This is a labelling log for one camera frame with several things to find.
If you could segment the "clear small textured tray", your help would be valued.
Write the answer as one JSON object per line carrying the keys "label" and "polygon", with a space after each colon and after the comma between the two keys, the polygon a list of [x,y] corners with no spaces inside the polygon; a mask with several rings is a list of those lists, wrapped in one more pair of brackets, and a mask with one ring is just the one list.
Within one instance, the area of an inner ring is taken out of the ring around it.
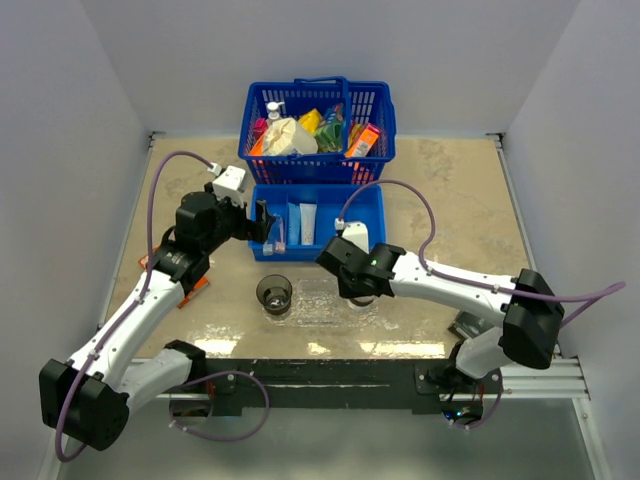
{"label": "clear small textured tray", "polygon": [[347,306],[330,279],[302,279],[294,289],[292,320],[300,326],[334,326],[347,318]]}

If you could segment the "dark brown banded cup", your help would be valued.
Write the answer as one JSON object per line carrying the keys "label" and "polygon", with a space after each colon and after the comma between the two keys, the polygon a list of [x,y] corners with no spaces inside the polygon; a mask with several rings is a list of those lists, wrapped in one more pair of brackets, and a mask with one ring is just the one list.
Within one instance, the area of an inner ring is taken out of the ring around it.
{"label": "dark brown banded cup", "polygon": [[292,284],[283,275],[267,275],[256,286],[258,302],[265,312],[272,316],[281,316],[290,310],[292,295]]}

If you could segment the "white orange toothpaste tube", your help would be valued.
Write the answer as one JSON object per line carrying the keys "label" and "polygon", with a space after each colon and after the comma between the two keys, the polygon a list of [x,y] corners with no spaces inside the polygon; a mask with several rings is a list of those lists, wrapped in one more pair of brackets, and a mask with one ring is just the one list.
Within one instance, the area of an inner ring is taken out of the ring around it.
{"label": "white orange toothpaste tube", "polygon": [[313,245],[315,240],[315,225],[317,205],[311,203],[300,203],[300,244]]}

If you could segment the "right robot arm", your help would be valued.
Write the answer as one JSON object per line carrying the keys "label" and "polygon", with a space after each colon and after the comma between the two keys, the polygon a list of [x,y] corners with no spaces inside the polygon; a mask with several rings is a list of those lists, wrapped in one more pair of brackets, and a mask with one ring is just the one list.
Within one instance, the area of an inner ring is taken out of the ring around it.
{"label": "right robot arm", "polygon": [[546,370],[564,317],[544,278],[524,269],[518,277],[488,275],[441,264],[418,254],[376,244],[369,252],[333,237],[316,262],[336,277],[340,297],[407,297],[435,302],[490,324],[479,336],[456,344],[447,363],[427,373],[445,392],[469,392],[481,379],[515,363]]}

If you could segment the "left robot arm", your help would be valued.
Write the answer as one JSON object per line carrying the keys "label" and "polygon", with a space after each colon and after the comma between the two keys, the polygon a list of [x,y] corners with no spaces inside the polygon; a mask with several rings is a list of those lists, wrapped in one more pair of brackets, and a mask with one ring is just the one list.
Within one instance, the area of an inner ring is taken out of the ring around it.
{"label": "left robot arm", "polygon": [[147,270],[125,303],[78,351],[49,360],[39,373],[42,418],[55,431],[56,454],[73,460],[62,446],[68,436],[103,451],[120,436],[138,408],[179,386],[200,390],[207,380],[204,351],[184,341],[169,342],[155,358],[130,363],[159,323],[194,290],[210,267],[210,255],[230,239],[263,243],[275,222],[267,202],[246,204],[217,197],[212,183],[186,194],[175,223],[152,248]]}

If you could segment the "clear blue banded cup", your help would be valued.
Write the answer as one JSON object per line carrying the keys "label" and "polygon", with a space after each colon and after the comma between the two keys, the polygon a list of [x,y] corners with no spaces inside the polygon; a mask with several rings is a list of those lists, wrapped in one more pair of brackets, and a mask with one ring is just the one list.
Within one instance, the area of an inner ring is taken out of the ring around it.
{"label": "clear blue banded cup", "polygon": [[359,311],[371,307],[375,300],[376,298],[374,296],[367,296],[348,299],[347,303],[352,309]]}

